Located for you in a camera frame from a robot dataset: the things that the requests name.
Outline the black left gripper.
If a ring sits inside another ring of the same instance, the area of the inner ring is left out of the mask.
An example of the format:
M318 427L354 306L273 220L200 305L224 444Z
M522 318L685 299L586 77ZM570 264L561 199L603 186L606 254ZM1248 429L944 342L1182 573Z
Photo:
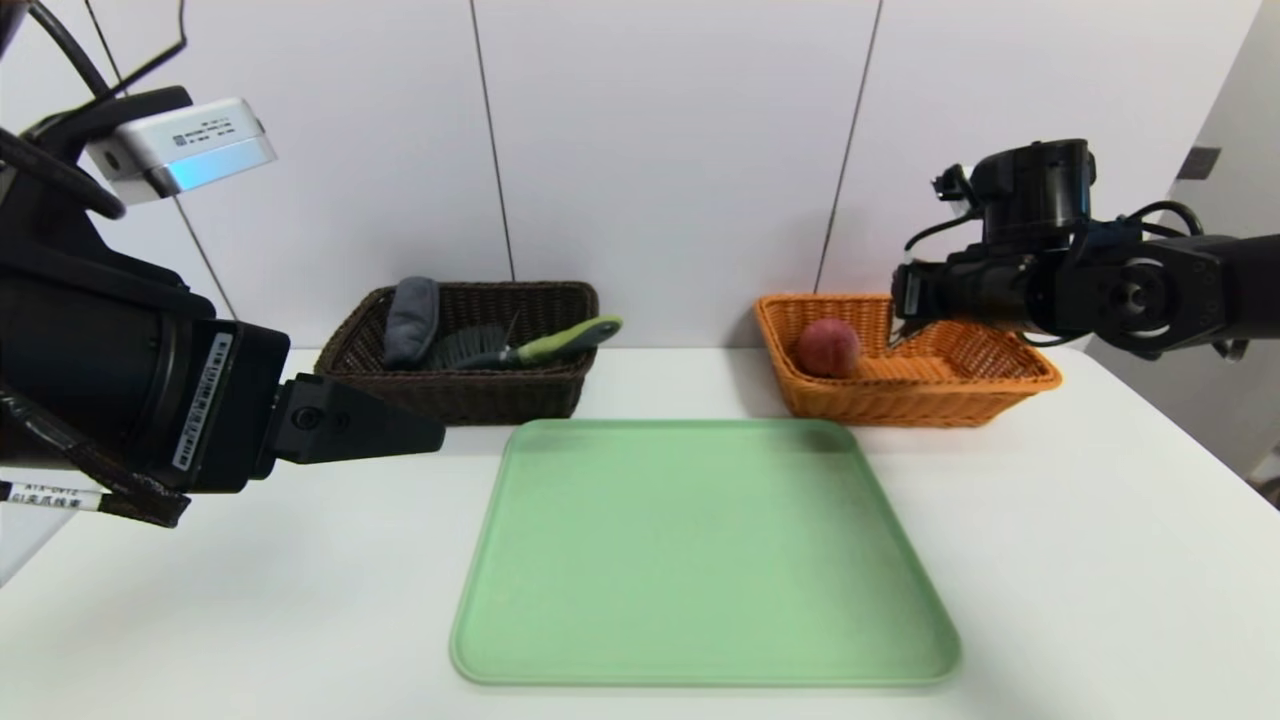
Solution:
M434 454L445 425L301 373L291 342L186 290L3 275L3 380L132 471L236 493L294 465Z

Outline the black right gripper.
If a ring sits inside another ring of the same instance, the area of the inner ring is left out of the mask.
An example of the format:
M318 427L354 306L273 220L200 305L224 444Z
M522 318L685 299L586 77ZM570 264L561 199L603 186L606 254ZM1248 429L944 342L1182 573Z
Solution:
M1007 263L922 263L897 268L888 348L918 337L933 322L1024 323L1028 272Z

